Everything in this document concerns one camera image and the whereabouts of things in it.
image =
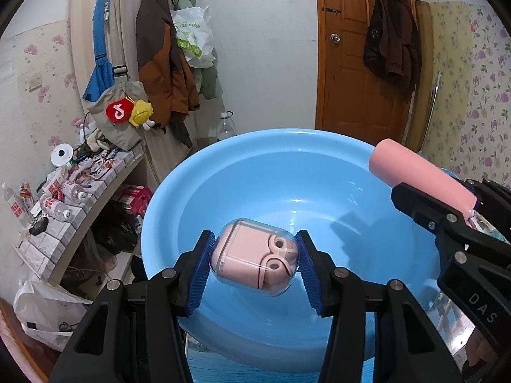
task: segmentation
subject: brown and orange jacket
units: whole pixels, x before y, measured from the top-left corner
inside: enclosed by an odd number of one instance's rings
[[[142,0],[136,17],[140,81],[152,103],[155,128],[183,121],[199,108],[190,67],[177,46],[169,0]]]

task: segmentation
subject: door panel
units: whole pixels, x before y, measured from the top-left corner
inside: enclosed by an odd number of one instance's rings
[[[324,0],[326,11],[324,104],[320,127],[376,145],[401,141],[411,91],[374,76],[363,64],[365,36],[375,0]],[[338,34],[339,43],[330,36]]]

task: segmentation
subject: tiled countertop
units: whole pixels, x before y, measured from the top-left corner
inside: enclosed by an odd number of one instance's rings
[[[79,206],[70,206],[72,218],[59,222],[49,217],[46,232],[30,236],[14,246],[21,259],[37,275],[53,285],[58,285],[69,266],[76,249],[90,229],[95,218],[108,200],[121,186],[126,177],[144,158],[144,150],[138,144],[132,151],[116,154],[114,166],[97,181],[90,183],[89,199]]]

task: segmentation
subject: red box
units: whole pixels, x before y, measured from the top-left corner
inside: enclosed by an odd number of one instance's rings
[[[144,217],[153,193],[144,186],[123,184],[113,195],[112,200],[121,203],[129,214]]]

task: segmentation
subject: blue plastic basin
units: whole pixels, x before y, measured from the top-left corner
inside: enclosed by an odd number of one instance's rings
[[[218,234],[250,218],[306,229],[319,250],[362,279],[404,281],[424,308],[438,289],[434,236],[395,210],[390,188],[367,169],[374,147],[323,131],[268,130],[209,146],[172,171],[155,192],[142,229],[152,277],[191,250],[203,230]],[[331,319],[310,307],[301,276],[277,298],[210,275],[200,307],[181,326],[226,357],[261,369],[321,369]],[[366,356],[374,320],[367,317]]]

